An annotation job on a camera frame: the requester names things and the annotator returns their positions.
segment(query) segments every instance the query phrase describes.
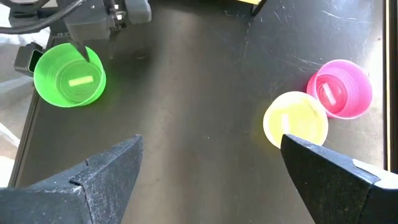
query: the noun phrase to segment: table surface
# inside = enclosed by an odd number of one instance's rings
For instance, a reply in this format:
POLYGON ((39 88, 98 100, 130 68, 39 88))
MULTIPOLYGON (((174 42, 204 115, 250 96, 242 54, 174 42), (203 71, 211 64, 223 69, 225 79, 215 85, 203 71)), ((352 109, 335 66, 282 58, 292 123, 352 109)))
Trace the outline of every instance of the table surface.
POLYGON ((120 33, 114 48, 89 44, 108 79, 98 101, 63 109, 34 97, 16 186, 142 134, 123 223, 313 223, 262 117, 337 58, 369 71, 374 100, 358 119, 330 120, 324 145, 384 165, 382 1, 268 0, 256 17, 243 2, 152 9, 153 21, 120 33))

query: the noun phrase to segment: plastic cup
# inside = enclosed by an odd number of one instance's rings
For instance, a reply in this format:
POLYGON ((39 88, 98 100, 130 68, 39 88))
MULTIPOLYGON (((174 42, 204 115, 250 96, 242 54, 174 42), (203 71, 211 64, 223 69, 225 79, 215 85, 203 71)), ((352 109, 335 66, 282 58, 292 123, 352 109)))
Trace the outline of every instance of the plastic cup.
POLYGON ((51 48, 37 62, 34 84, 48 103, 62 108, 88 105, 104 92, 106 75, 100 58, 86 47, 87 62, 71 44, 51 48))
POLYGON ((348 60, 324 64, 308 82, 307 93, 321 102, 328 117, 340 119, 364 114, 373 96, 366 73, 348 60))
POLYGON ((328 118, 322 104, 299 91, 278 96, 268 107, 262 125, 268 140, 279 149, 284 134, 318 145, 328 135, 328 118))

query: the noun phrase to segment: pink cup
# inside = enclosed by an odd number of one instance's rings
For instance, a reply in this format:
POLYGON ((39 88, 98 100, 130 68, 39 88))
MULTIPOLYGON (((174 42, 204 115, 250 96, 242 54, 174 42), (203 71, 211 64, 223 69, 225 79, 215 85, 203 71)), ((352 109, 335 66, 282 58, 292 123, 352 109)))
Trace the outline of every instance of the pink cup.
POLYGON ((362 68, 348 60, 332 60, 312 76, 307 85, 330 118, 354 119, 372 102, 372 85, 362 68))

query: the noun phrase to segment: wire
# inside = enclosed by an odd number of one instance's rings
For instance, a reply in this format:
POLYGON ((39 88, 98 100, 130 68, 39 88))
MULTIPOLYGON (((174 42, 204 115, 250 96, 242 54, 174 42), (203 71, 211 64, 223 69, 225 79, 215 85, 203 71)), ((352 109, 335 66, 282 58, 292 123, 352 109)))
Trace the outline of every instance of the wire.
POLYGON ((61 11, 56 12, 54 15, 34 24, 19 27, 0 27, 0 34, 30 34, 33 32, 38 32, 39 30, 48 27, 51 23, 69 15, 69 13, 81 6, 85 1, 86 0, 76 0, 67 7, 63 8, 61 11))
POLYGON ((17 12, 35 12, 43 7, 45 4, 47 4, 49 1, 50 0, 38 0, 37 2, 35 2, 35 4, 30 6, 18 4, 10 0, 0 0, 0 3, 7 7, 10 7, 12 10, 17 12))

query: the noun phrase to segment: yellow cup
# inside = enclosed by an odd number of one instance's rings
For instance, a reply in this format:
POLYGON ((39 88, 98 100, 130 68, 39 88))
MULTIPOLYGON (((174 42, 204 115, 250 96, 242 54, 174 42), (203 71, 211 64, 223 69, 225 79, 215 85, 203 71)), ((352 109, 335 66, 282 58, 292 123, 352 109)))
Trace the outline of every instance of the yellow cup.
POLYGON ((329 126, 322 104, 299 91, 278 96, 268 107, 262 125, 268 140, 279 149, 283 134, 322 145, 329 126))

